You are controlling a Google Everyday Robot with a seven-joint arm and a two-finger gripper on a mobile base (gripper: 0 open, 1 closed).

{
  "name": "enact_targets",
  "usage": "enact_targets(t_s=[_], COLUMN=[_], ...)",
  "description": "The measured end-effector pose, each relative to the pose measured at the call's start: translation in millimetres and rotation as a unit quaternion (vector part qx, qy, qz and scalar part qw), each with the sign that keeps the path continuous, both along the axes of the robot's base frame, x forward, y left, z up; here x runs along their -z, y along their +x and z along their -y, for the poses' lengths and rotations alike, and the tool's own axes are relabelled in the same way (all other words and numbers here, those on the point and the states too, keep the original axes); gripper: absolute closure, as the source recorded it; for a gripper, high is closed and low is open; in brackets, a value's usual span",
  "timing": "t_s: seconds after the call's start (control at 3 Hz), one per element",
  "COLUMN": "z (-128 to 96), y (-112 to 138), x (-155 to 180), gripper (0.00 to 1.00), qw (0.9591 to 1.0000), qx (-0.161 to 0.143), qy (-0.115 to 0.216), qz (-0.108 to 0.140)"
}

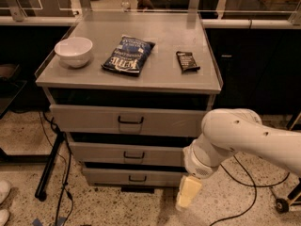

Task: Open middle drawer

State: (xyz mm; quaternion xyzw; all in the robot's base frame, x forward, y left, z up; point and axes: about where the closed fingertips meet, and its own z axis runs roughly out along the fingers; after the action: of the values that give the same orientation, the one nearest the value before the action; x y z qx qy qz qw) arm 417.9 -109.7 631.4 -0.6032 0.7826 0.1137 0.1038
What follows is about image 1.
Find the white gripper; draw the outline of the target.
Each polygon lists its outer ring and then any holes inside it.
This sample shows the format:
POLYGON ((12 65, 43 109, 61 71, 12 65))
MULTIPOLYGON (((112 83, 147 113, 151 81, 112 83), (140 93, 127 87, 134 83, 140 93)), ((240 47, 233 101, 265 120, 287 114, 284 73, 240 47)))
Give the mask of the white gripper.
POLYGON ((208 167, 197 159, 191 146, 184 147, 182 151, 184 167, 190 175, 183 176, 180 182, 176 198, 176 209, 179 211, 187 208, 200 192, 202 183, 199 179, 209 178, 216 172, 216 168, 208 167))

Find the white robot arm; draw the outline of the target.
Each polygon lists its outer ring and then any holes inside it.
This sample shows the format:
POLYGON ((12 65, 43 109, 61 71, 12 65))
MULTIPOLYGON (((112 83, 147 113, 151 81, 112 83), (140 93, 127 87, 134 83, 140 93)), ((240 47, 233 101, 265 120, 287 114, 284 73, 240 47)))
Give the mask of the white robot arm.
POLYGON ((250 109, 219 108, 202 119, 201 134, 182 149, 184 167, 176 207, 189 206, 201 189, 201 181, 239 152, 256 156, 301 177, 301 134, 271 128, 250 109))

